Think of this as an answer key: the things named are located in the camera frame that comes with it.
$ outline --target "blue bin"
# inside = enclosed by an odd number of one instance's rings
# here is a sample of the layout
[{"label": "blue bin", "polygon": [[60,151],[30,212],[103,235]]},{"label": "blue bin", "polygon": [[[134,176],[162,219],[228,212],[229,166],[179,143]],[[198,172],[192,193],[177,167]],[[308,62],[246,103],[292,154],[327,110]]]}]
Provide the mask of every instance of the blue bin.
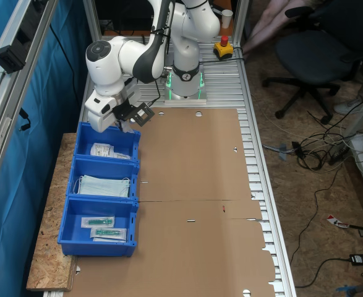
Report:
[{"label": "blue bin", "polygon": [[117,127],[109,127],[104,132],[99,133],[92,129],[89,123],[79,123],[77,141],[75,143],[74,155],[90,156],[90,149],[94,143],[109,144],[114,146],[114,151],[130,156],[132,162],[139,162],[137,151],[139,147],[141,133],[121,132]]},{"label": "blue bin", "polygon": [[[72,160],[69,183],[67,185],[67,195],[78,192],[78,179],[83,175],[104,179],[130,179],[128,197],[118,197],[118,199],[130,199],[137,201],[137,174],[140,165],[129,161],[118,161],[113,158],[90,158],[74,156]],[[91,196],[103,199],[114,199],[113,196]]]},{"label": "blue bin", "polygon": [[[59,230],[58,244],[63,254],[80,256],[127,256],[137,246],[135,224],[139,203],[118,199],[97,199],[90,196],[66,197]],[[127,228],[125,243],[93,241],[90,228],[81,228],[82,217],[115,216],[115,228]]]}]

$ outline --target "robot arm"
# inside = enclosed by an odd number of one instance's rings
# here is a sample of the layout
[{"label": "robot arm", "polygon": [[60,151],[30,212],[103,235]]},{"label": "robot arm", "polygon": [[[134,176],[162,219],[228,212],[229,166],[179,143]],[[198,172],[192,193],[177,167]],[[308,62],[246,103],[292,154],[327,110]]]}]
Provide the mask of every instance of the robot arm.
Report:
[{"label": "robot arm", "polygon": [[87,66],[95,89],[85,106],[88,120],[98,132],[103,132],[118,119],[133,118],[143,126],[153,116],[145,103],[138,108],[130,105],[122,75],[132,75],[146,84],[160,77],[170,26],[174,46],[171,91],[185,98],[202,87],[197,42],[210,42],[220,30],[220,22],[208,1],[183,0],[185,5],[176,4],[175,0],[148,1],[153,7],[154,19],[147,45],[115,37],[110,41],[96,41],[87,49]]},{"label": "robot arm", "polygon": [[[147,45],[115,37],[110,41],[96,41],[87,48],[86,62],[95,89],[85,106],[89,122],[98,132],[117,119],[134,118],[142,126],[153,115],[144,103],[139,108],[130,105],[122,79],[123,73],[127,73],[147,84],[162,74],[174,0],[148,1],[153,7],[154,19]],[[143,119],[142,113],[148,116]]]}]

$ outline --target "brown cardboard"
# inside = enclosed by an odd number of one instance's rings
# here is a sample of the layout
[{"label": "brown cardboard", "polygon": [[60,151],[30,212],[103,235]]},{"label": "brown cardboard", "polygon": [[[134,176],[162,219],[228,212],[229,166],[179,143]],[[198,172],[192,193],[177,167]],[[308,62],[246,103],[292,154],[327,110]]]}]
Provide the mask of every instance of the brown cardboard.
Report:
[{"label": "brown cardboard", "polygon": [[[142,133],[139,178],[147,183],[140,184],[140,201],[251,200],[235,109],[154,108],[154,112],[144,127],[132,125]],[[258,204],[252,202],[251,207],[260,217]]]},{"label": "brown cardboard", "polygon": [[64,297],[241,297],[244,289],[274,296],[261,226],[233,214],[243,202],[228,203],[141,202],[133,256],[79,257],[81,272]]},{"label": "brown cardboard", "polygon": [[274,296],[262,228],[246,220],[261,212],[251,200],[236,110],[154,111],[144,127],[133,126],[142,132],[144,182],[137,248],[130,258],[79,257],[81,272],[64,296],[242,297],[244,289]]}]

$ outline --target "white cup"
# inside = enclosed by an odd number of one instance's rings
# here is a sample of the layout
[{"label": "white cup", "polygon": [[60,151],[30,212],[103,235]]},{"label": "white cup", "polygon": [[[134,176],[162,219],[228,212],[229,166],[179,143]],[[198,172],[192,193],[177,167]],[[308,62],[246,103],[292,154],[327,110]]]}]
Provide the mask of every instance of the white cup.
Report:
[{"label": "white cup", "polygon": [[229,9],[224,9],[222,11],[222,15],[223,15],[221,19],[223,21],[222,27],[224,29],[227,29],[229,27],[229,23],[231,22],[233,12],[230,11]]}]

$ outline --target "surgical mask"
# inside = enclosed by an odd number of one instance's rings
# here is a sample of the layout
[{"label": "surgical mask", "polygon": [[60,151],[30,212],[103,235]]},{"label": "surgical mask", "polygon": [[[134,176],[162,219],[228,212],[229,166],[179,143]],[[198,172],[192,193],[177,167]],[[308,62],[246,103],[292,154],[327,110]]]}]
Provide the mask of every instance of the surgical mask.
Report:
[{"label": "surgical mask", "polygon": [[96,196],[128,197],[130,179],[101,179],[89,175],[81,176],[74,184],[79,183],[78,194]]}]

